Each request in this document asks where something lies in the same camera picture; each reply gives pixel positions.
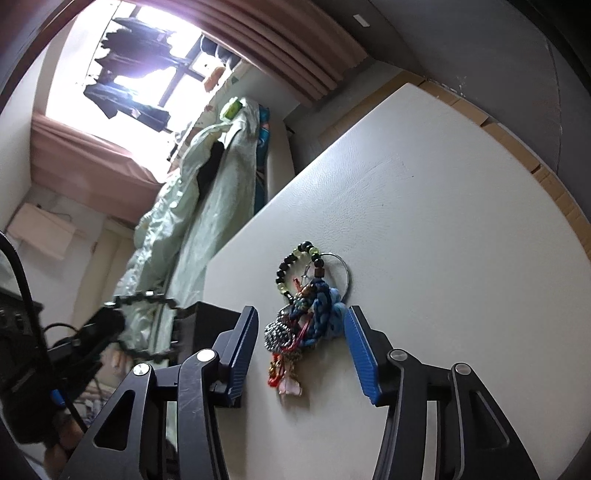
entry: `window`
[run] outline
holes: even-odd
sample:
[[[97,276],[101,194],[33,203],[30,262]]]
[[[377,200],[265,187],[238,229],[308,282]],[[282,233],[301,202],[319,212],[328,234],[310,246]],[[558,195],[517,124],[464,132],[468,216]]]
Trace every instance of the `window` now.
[[[174,32],[168,39],[172,46],[170,53],[185,59],[185,62],[165,70],[156,70],[140,79],[118,76],[115,82],[133,90],[138,102],[166,109],[171,115],[168,132],[185,129],[207,104],[202,81],[222,62],[201,52],[201,30],[181,18],[128,2],[121,2],[113,15],[113,18],[120,17],[135,17],[152,27]],[[120,25],[110,22],[105,34],[119,28]],[[107,50],[99,46],[94,58],[103,57],[106,53]],[[88,75],[97,76],[100,70],[101,66],[92,61]]]

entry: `scratch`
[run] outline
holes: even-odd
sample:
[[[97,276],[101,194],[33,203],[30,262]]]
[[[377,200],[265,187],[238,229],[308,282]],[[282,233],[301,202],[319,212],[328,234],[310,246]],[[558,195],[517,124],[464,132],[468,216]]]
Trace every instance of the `scratch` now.
[[[562,102],[560,98],[560,82],[558,81],[558,70],[556,69],[556,60],[554,59],[554,53],[552,52],[552,46],[546,38],[546,50],[550,54],[552,59],[552,66],[554,67],[554,77],[556,79],[556,95],[558,97],[558,160],[556,162],[556,174],[558,175],[558,169],[560,168],[560,152],[562,149]]]
[[[460,95],[461,97],[464,97],[464,98],[465,98],[465,97],[466,97],[466,95],[464,95],[463,88],[466,86],[466,75],[464,75],[463,77],[460,77],[460,76],[458,75],[458,76],[457,76],[457,83],[458,83],[458,89],[460,90],[460,91],[459,91],[459,95]]]

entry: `bright window light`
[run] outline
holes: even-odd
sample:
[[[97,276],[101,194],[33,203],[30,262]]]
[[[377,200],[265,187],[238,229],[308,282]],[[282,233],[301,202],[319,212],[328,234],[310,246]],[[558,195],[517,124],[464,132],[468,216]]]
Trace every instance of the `bright window light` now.
[[[121,4],[117,7],[115,15],[113,15],[113,18],[127,18],[131,15],[131,12],[134,11],[134,8],[135,4],[130,4],[129,2],[121,2]]]
[[[195,120],[203,111],[208,98],[205,95],[203,84],[185,75],[166,102],[165,108],[170,113],[168,128],[175,132],[184,130],[187,124]]]
[[[201,35],[201,30],[195,25],[152,7],[142,7],[137,19],[152,27],[174,31],[175,33],[170,36],[168,43],[173,46],[170,53],[175,57],[184,58]]]
[[[203,52],[199,54],[199,56],[193,62],[193,65],[191,65],[191,68],[195,72],[200,73],[204,77],[207,77],[211,72],[213,72],[215,67],[223,67],[222,61]]]
[[[166,70],[155,70],[141,79],[118,76],[115,83],[134,90],[136,102],[156,106],[175,72],[174,67],[169,67]]]

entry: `black cable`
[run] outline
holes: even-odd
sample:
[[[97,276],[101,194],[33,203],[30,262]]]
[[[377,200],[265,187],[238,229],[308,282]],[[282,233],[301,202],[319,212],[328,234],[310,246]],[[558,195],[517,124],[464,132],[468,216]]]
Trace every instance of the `black cable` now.
[[[86,425],[82,420],[82,417],[80,417],[78,410],[76,410],[74,404],[70,400],[70,397],[68,397],[68,395],[66,394],[64,382],[59,377],[59,375],[57,375],[55,369],[53,368],[53,364],[51,363],[51,359],[49,358],[49,354],[47,353],[47,342],[45,340],[45,335],[41,330],[39,316],[37,315],[37,311],[35,310],[35,304],[33,303],[33,297],[31,296],[31,290],[29,290],[27,276],[25,275],[25,270],[22,267],[21,259],[18,258],[17,251],[14,249],[14,247],[2,231],[0,231],[0,251],[2,251],[2,253],[6,256],[8,262],[10,263],[10,267],[12,268],[12,272],[14,273],[14,277],[17,281],[18,289],[21,292],[22,301],[25,307],[25,312],[27,313],[27,317],[29,318],[29,323],[31,324],[33,336],[37,340],[37,345],[40,350],[41,357],[45,361],[45,364],[49,368],[50,372],[55,377],[57,391],[64,399],[64,403],[66,404],[68,410],[70,410],[72,418],[74,418],[82,432],[86,433],[88,429],[86,428]]]
[[[74,330],[76,333],[78,333],[78,329],[72,325],[70,325],[69,323],[63,323],[63,322],[55,322],[55,323],[50,323],[49,325],[47,325],[44,329],[43,329],[43,333],[45,333],[46,331],[48,331],[50,328],[53,327],[65,327],[65,328],[71,328],[72,330]]]

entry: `hanging clothes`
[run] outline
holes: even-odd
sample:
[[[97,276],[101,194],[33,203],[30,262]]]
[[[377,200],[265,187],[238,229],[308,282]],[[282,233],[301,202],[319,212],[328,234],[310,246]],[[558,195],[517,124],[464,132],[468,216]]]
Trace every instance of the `hanging clothes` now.
[[[129,89],[115,82],[87,85],[84,95],[92,100],[107,118],[113,118],[117,112],[123,112],[157,132],[164,130],[170,120],[170,114],[166,110],[136,102]]]
[[[101,42],[109,53],[95,61],[114,76],[143,78],[155,70],[164,70],[185,62],[170,54],[171,31],[151,27],[137,18],[115,18],[123,26],[109,32]]]
[[[238,55],[232,53],[221,45],[218,45],[213,40],[211,40],[211,38],[207,38],[205,35],[202,35],[199,39],[199,48],[203,53],[220,59],[222,63],[230,70],[233,70],[240,61],[240,57]]]

